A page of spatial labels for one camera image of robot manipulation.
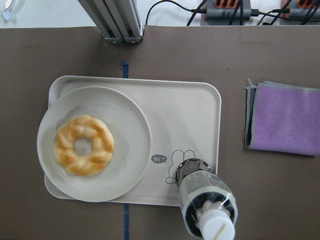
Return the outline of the tea bottle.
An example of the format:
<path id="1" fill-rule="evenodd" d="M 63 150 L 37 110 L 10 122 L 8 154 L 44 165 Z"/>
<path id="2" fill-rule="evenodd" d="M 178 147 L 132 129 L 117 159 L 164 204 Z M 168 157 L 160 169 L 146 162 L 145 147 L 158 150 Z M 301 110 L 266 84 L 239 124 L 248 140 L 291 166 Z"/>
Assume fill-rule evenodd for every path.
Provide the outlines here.
<path id="1" fill-rule="evenodd" d="M 182 218 L 198 240 L 233 240 L 238 218 L 230 188 L 198 158 L 183 161 L 175 174 Z"/>

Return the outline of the beige tray with bunny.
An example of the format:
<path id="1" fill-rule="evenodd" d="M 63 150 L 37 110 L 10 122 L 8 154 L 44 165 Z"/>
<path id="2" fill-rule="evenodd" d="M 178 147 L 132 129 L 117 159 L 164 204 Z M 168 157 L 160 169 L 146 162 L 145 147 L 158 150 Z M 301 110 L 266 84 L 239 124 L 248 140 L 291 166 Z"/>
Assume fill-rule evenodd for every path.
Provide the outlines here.
<path id="1" fill-rule="evenodd" d="M 123 93 L 142 110 L 152 134 L 151 155 L 142 179 L 117 203 L 178 206 L 175 174 L 186 159 L 204 160 L 218 171 L 221 96 L 204 82 L 62 76 L 49 89 L 52 105 L 87 86 Z"/>

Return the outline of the glazed twisted donut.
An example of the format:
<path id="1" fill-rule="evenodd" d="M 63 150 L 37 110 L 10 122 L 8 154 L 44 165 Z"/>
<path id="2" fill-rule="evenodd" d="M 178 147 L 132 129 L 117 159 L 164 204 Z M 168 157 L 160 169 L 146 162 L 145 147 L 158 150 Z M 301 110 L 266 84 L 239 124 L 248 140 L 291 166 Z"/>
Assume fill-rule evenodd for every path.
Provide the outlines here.
<path id="1" fill-rule="evenodd" d="M 79 155 L 76 141 L 91 141 L 91 152 Z M 71 175 L 88 177 L 101 172 L 112 159 L 115 141 L 107 125 L 90 115 L 75 117 L 56 132 L 54 156 L 57 163 Z"/>

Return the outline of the beige round plate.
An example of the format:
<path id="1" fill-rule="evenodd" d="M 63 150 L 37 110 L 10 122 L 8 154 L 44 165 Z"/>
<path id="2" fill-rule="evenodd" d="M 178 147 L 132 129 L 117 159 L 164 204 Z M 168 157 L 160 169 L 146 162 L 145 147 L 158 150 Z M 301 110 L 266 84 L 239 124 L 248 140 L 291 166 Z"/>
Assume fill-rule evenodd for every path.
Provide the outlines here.
<path id="1" fill-rule="evenodd" d="M 57 130 L 73 118 L 88 115 L 104 122 L 114 138 L 114 153 L 105 168 L 91 176 L 66 172 L 56 161 Z M 116 199 L 143 176 L 151 153 L 152 137 L 141 109 L 123 93 L 102 86 L 77 88 L 60 97 L 46 111 L 37 133 L 37 154 L 52 184 L 71 198 L 85 202 Z M 75 143 L 83 156 L 92 150 L 87 138 Z"/>

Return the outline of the purple folded cloth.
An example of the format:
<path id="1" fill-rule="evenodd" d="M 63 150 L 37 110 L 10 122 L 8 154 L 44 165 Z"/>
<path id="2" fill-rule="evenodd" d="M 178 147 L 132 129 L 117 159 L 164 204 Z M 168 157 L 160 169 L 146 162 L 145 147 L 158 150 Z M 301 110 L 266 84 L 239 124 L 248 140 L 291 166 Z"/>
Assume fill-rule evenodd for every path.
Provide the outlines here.
<path id="1" fill-rule="evenodd" d="M 319 156 L 319 89 L 270 81 L 247 86 L 244 143 L 253 150 Z"/>

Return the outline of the aluminium frame post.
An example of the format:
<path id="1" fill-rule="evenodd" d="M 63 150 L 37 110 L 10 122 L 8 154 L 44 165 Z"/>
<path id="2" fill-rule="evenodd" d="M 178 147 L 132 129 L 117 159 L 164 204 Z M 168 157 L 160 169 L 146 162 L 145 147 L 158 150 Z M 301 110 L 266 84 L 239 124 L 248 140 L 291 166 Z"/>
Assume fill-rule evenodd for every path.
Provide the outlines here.
<path id="1" fill-rule="evenodd" d="M 138 44 L 143 40 L 144 24 L 135 0 L 79 0 L 103 38 L 111 44 Z"/>

